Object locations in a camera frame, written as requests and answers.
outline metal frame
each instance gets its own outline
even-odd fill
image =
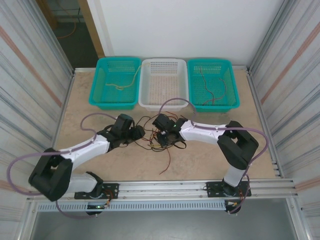
[[[234,70],[246,70],[245,66],[233,66]],[[75,74],[82,72],[92,72],[95,68],[78,68],[75,70]],[[283,171],[281,165],[278,163],[278,154],[275,149],[274,142],[271,138],[271,134],[264,117],[260,101],[258,99],[255,87],[253,85],[252,77],[247,74],[247,80],[250,85],[253,100],[258,112],[259,119],[261,121],[264,132],[270,139],[269,151],[274,165],[275,174],[282,178],[270,178],[270,179],[252,179],[250,181],[250,188],[252,196],[248,199],[278,199],[285,198],[288,203],[288,208],[291,214],[291,218],[296,230],[296,234],[299,240],[310,240],[310,234],[306,230],[305,219],[299,212],[298,202],[296,198],[298,194],[295,189],[295,185],[292,179],[283,178]],[[70,83],[66,101],[64,102],[61,119],[56,131],[58,136],[63,117],[66,112],[66,107],[71,93],[71,88],[74,82],[74,78]],[[56,144],[57,137],[54,139],[53,145]],[[120,181],[120,182],[109,182],[108,183],[119,183],[118,199],[112,200],[114,204],[126,205],[129,202],[146,203],[152,201],[154,203],[167,203],[168,201],[178,201],[189,203],[192,201],[203,202],[217,201],[217,200],[232,200],[235,198],[208,198],[206,191],[203,190],[206,182],[212,182],[214,180],[183,180],[183,181]],[[75,200],[73,194],[65,194],[60,200],[60,204],[63,205],[74,205],[80,203],[98,202],[99,200]],[[32,233],[32,229],[36,220],[39,207],[43,204],[48,204],[49,201],[44,196],[29,197],[27,199],[25,209],[25,223],[21,227],[20,237],[18,239],[29,239]]]

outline black bracket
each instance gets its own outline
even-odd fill
[[[226,194],[224,191],[224,186],[225,183],[223,181],[208,181],[205,183],[205,188],[203,188],[203,190],[206,191],[208,198],[240,197],[240,192],[242,192],[243,195],[246,194],[248,181],[241,181],[236,187],[237,190],[233,196]],[[250,197],[251,195],[251,189],[249,189],[247,197]]]
[[[102,191],[98,197],[90,196],[89,192],[76,192],[74,199],[110,199],[110,192],[112,193],[111,199],[117,199],[119,194],[119,183],[103,183]]]

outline plastic basket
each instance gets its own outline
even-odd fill
[[[188,61],[188,79],[190,101],[198,112],[224,113],[239,107],[239,95],[230,61],[217,58],[191,59]]]
[[[139,105],[148,111],[159,111],[172,98],[189,99],[187,64],[182,59],[146,59],[141,65]],[[178,112],[188,105],[182,100],[168,102],[163,111]]]
[[[89,103],[102,110],[133,109],[138,102],[140,65],[141,60],[137,57],[100,58],[96,64]],[[128,86],[132,82],[123,90],[114,86]]]

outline teal basket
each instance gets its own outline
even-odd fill
[[[239,94],[230,61],[198,58],[189,60],[187,67],[189,97],[198,112],[225,113],[239,107]],[[213,96],[216,100],[208,101]]]
[[[141,60],[137,57],[100,58],[96,64],[89,103],[102,110],[133,109],[138,102],[140,65]],[[128,86],[133,80],[133,85],[123,90],[114,86]]]

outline white wall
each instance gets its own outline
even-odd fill
[[[106,56],[249,65],[283,0],[88,0]]]

